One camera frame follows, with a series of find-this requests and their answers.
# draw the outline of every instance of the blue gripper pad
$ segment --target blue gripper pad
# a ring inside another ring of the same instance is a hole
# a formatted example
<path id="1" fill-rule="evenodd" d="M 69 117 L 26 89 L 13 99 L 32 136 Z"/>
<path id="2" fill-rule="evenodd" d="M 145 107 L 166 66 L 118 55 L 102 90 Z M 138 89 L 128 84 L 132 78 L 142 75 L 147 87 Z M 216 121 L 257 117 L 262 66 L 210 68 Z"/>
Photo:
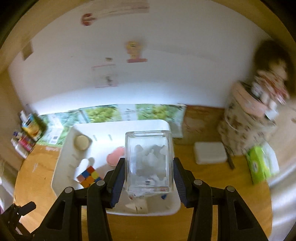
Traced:
<path id="1" fill-rule="evenodd" d="M 174 180 L 181 202 L 187 208 L 193 207 L 193 201 L 196 199 L 196 195 L 192 192 L 193 174 L 183 168 L 179 158 L 174 158 L 173 168 Z"/>
<path id="2" fill-rule="evenodd" d="M 120 158 L 112 176 L 108 182 L 107 190 L 111 193 L 110 205 L 114 207 L 118 203 L 125 180 L 125 159 Z"/>

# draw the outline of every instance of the white sponge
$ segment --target white sponge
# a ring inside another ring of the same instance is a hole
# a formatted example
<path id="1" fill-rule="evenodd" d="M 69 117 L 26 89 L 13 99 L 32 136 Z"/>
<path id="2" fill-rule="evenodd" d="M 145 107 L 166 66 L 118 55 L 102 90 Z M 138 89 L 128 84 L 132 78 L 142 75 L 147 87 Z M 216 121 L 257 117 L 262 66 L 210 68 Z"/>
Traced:
<path id="1" fill-rule="evenodd" d="M 221 142 L 195 142 L 194 153 L 197 164 L 214 164 L 227 160 L 226 151 Z"/>

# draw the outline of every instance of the rubik's cube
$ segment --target rubik's cube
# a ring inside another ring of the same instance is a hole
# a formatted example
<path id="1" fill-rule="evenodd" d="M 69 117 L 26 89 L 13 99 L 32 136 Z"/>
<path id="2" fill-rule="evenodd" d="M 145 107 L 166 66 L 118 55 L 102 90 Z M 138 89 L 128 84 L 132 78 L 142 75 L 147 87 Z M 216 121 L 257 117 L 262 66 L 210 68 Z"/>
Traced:
<path id="1" fill-rule="evenodd" d="M 84 188 L 88 188 L 90 185 L 102 179 L 99 177 L 99 174 L 95 171 L 95 169 L 92 166 L 89 166 L 77 177 L 77 180 Z"/>

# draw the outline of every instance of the black clamp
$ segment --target black clamp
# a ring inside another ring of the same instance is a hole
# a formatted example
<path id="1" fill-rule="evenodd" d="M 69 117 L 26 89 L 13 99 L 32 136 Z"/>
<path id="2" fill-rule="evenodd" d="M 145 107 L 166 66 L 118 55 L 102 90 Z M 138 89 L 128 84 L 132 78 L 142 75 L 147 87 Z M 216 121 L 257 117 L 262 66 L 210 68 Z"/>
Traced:
<path id="1" fill-rule="evenodd" d="M 114 171 L 88 188 L 67 187 L 59 195 L 32 241 L 82 241 L 81 207 L 87 206 L 89 241 L 111 241 L 106 208 L 118 202 L 125 180 L 125 161 L 121 158 Z"/>
<path id="2" fill-rule="evenodd" d="M 0 237 L 7 241 L 30 241 L 32 234 L 19 222 L 21 216 L 36 209 L 34 202 L 29 202 L 24 206 L 12 204 L 2 215 L 0 215 Z"/>
<path id="3" fill-rule="evenodd" d="M 268 241 L 257 219 L 233 186 L 210 187 L 174 158 L 174 180 L 181 202 L 194 208 L 188 241 L 210 241 L 213 205 L 218 205 L 218 241 Z"/>

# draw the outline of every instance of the white tray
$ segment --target white tray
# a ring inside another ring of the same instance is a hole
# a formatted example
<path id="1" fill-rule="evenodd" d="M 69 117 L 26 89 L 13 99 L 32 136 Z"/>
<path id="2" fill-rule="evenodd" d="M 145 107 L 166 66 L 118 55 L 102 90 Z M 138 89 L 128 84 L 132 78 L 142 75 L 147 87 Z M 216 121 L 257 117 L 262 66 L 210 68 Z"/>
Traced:
<path id="1" fill-rule="evenodd" d="M 77 124 L 70 129 L 63 148 L 60 152 L 51 187 L 59 196 L 60 193 L 69 186 L 75 190 L 81 189 L 82 186 L 74 181 L 75 168 L 78 167 L 80 161 L 87 158 L 90 165 L 98 172 L 101 177 L 113 170 L 106 162 L 106 157 L 115 148 L 125 146 L 125 134 L 129 131 L 158 131 L 170 130 L 169 124 L 164 120 L 135 120 L 135 121 L 119 121 L 104 123 Z M 83 134 L 91 140 L 91 146 L 86 151 L 78 151 L 74 148 L 73 140 L 75 136 Z M 129 198 L 125 190 L 122 190 L 119 202 L 113 209 L 108 209 L 107 213 L 117 215 L 130 216 L 160 216 L 172 215 L 180 209 L 181 202 L 174 184 L 174 190 L 167 194 L 167 198 L 163 200 L 161 194 L 147 198 L 148 210 L 147 214 L 131 213 L 125 204 L 128 204 Z"/>

